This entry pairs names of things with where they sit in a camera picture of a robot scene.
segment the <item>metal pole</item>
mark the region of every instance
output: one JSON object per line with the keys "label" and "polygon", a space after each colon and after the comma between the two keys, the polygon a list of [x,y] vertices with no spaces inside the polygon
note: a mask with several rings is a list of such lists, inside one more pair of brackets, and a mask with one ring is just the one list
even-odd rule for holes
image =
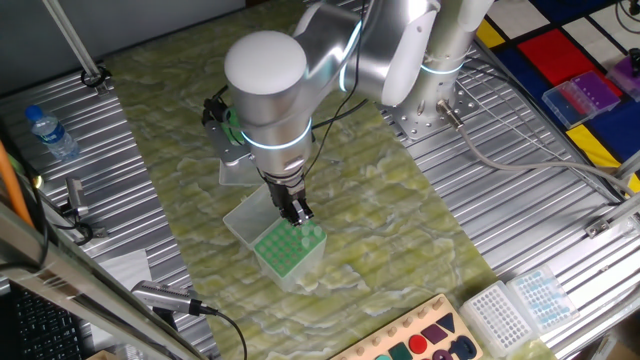
{"label": "metal pole", "polygon": [[[0,255],[8,263],[38,261],[42,235],[0,203]],[[154,359],[205,357],[150,312],[70,240],[49,244],[43,269],[5,271],[12,281],[110,332]]]}
{"label": "metal pole", "polygon": [[622,163],[615,173],[620,180],[629,179],[635,172],[640,171],[640,151]]}
{"label": "metal pole", "polygon": [[[93,62],[93,59],[91,58],[91,55],[89,55],[87,49],[84,47],[84,44],[82,44],[80,37],[76,33],[76,30],[73,28],[73,25],[71,25],[67,14],[65,14],[58,0],[42,0],[42,2],[47,7],[47,10],[49,10],[49,14],[56,22],[56,25],[58,25],[58,28],[62,32],[62,35],[64,35],[65,39],[67,39],[71,50],[73,50],[74,54],[76,54],[76,57],[82,65],[82,68],[87,72],[87,75],[89,75],[90,80],[95,81],[99,79],[101,76],[100,69],[98,69],[98,66],[95,62]],[[109,92],[106,84],[104,83],[97,86],[96,91],[99,95],[103,95]]]}

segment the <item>black keyboard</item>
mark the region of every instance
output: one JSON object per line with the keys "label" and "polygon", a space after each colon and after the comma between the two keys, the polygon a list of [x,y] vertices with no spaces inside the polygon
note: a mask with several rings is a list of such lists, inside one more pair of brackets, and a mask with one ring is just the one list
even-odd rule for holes
{"label": "black keyboard", "polygon": [[68,311],[14,284],[2,298],[2,350],[9,359],[82,360],[78,321]]}

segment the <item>white paper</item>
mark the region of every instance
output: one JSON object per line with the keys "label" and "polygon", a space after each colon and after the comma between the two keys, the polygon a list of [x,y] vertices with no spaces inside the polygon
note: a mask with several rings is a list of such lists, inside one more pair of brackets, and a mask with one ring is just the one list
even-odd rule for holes
{"label": "white paper", "polygon": [[549,24],[529,1],[496,1],[489,9],[489,17],[511,39]]}
{"label": "white paper", "polygon": [[[151,280],[147,252],[144,249],[103,261],[100,266],[128,290],[133,289],[142,280]],[[95,351],[116,344],[116,339],[111,334],[93,324],[91,324],[91,335]]]}

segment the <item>metal bracket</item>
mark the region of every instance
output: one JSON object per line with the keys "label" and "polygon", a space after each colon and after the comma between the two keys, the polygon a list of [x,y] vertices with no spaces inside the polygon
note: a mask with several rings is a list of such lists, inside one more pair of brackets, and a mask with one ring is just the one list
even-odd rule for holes
{"label": "metal bracket", "polygon": [[227,166],[234,166],[240,159],[250,154],[249,148],[246,145],[233,145],[227,134],[224,133],[222,125],[215,120],[207,121],[204,124],[204,128],[207,131],[207,136],[216,149],[220,160]]}
{"label": "metal bracket", "polygon": [[[478,111],[478,103],[476,103],[469,94],[462,89],[458,82],[455,84],[455,91],[455,102],[452,102],[450,105],[456,115],[460,118],[466,118]],[[397,107],[382,105],[378,105],[378,109],[381,111],[383,116],[385,116],[387,121],[392,124],[397,124],[398,127],[396,128],[401,130],[404,135],[413,141],[418,141],[431,133],[450,126],[444,115],[440,115],[433,119],[427,119],[424,116],[418,115],[419,109],[409,113],[405,113],[405,111]]]}
{"label": "metal bracket", "polygon": [[627,199],[624,203],[618,205],[604,216],[600,217],[596,222],[589,225],[585,232],[590,238],[594,238],[603,232],[612,229],[625,221],[630,222],[634,227],[640,230],[640,194]]}
{"label": "metal bracket", "polygon": [[616,170],[615,176],[620,180],[628,181],[629,178],[638,171],[640,171],[640,151],[622,163],[622,165],[618,167],[618,170]]}
{"label": "metal bracket", "polygon": [[609,226],[609,223],[607,222],[607,220],[600,219],[595,223],[591,224],[588,228],[585,229],[585,231],[587,232],[590,238],[594,238],[600,235],[600,233],[607,231],[609,229],[611,229],[611,226]]}

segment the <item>red block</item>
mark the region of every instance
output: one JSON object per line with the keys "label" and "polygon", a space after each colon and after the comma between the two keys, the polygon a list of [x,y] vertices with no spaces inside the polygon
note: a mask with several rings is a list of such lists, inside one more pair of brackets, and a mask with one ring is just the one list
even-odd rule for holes
{"label": "red block", "polygon": [[554,29],[518,45],[518,48],[531,60],[553,86],[588,71],[593,71],[609,86],[616,95],[622,95],[609,79],[575,47],[560,30]]}

